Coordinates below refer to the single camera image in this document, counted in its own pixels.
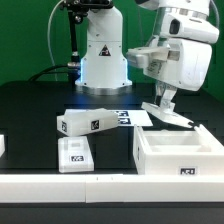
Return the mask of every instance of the white plastic box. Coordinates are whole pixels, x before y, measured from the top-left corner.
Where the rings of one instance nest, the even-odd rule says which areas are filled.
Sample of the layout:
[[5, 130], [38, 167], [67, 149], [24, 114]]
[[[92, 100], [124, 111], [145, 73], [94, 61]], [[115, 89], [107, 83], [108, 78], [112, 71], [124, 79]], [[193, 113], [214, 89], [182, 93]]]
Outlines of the white plastic box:
[[224, 147], [202, 125], [195, 131], [135, 126], [133, 156], [139, 174], [224, 175]]
[[94, 163], [87, 137], [66, 137], [58, 140], [59, 172], [93, 171]]
[[118, 115], [104, 108], [76, 112], [66, 110], [57, 117], [57, 130], [69, 137], [86, 135], [118, 126]]

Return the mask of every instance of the black tabletop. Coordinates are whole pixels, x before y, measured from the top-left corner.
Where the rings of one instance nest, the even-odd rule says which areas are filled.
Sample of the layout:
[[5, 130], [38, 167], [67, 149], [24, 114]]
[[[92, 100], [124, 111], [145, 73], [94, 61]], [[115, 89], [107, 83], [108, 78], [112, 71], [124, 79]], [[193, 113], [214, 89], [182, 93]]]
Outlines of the black tabletop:
[[[152, 84], [135, 84], [130, 93], [115, 96], [80, 93], [65, 82], [11, 82], [2, 85], [0, 134], [5, 135], [6, 151], [0, 158], [0, 173], [62, 175], [58, 172], [57, 144], [64, 135], [57, 131], [57, 116], [63, 115], [66, 109], [138, 110], [143, 101], [153, 103]], [[175, 112], [193, 120], [196, 125], [203, 124], [224, 144], [222, 103], [204, 90], [178, 90], [174, 102]], [[153, 126], [147, 130], [189, 130], [149, 116]], [[132, 156], [133, 127], [114, 128], [87, 137], [95, 173], [137, 173]], [[223, 203], [1, 205], [0, 222], [222, 223], [223, 208]]]

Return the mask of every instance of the green background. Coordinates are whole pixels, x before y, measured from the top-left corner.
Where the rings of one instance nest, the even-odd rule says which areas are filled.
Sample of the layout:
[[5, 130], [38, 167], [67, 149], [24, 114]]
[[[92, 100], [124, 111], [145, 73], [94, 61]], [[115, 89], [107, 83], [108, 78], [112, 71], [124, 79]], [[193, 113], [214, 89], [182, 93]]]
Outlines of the green background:
[[[0, 85], [15, 80], [28, 80], [32, 75], [50, 67], [51, 61], [47, 47], [47, 24], [57, 0], [7, 0], [0, 7]], [[218, 100], [224, 102], [224, 24], [223, 1], [216, 0], [219, 8], [221, 26], [220, 38], [213, 45], [213, 55], [203, 88]], [[114, 0], [124, 19], [123, 53], [129, 48], [142, 46], [152, 34], [155, 12], [137, 7], [134, 0]], [[139, 28], [139, 14], [142, 32]], [[209, 20], [214, 23], [211, 12]], [[77, 28], [80, 55], [86, 51], [85, 19]], [[70, 37], [66, 10], [57, 10], [52, 23], [51, 41], [56, 64], [70, 61]], [[41, 80], [53, 80], [44, 77]], [[133, 82], [152, 82], [142, 74], [142, 70], [129, 67], [129, 79]], [[59, 80], [66, 80], [60, 75]]]

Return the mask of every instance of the white block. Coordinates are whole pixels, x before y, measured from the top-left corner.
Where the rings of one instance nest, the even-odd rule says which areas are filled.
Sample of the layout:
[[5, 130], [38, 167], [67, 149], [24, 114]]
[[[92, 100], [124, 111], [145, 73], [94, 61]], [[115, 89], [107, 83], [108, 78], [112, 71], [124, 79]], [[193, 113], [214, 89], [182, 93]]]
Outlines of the white block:
[[223, 202], [224, 176], [126, 175], [124, 202]]
[[118, 115], [106, 109], [74, 112], [66, 110], [57, 117], [57, 130], [67, 136], [80, 136], [118, 126]]
[[202, 125], [196, 131], [143, 131], [135, 127], [139, 174], [224, 175], [224, 147]]
[[1, 203], [85, 202], [84, 175], [0, 175]]
[[87, 137], [66, 137], [58, 140], [59, 172], [93, 171], [94, 163]]
[[123, 202], [123, 175], [89, 175], [86, 177], [86, 202]]
[[5, 140], [4, 135], [0, 135], [0, 157], [5, 152]]

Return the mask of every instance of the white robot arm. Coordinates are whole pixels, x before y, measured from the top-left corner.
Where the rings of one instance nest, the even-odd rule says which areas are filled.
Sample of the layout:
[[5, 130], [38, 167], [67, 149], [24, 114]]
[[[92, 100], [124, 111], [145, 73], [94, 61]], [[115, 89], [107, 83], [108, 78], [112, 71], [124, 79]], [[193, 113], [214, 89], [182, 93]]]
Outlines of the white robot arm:
[[155, 104], [143, 103], [142, 107], [167, 123], [191, 127], [192, 121], [173, 112], [171, 100], [177, 88], [197, 91], [205, 80], [210, 44], [219, 36], [219, 30], [206, 21], [210, 0], [135, 1], [146, 9], [157, 9], [149, 46], [127, 53], [131, 66], [157, 80]]

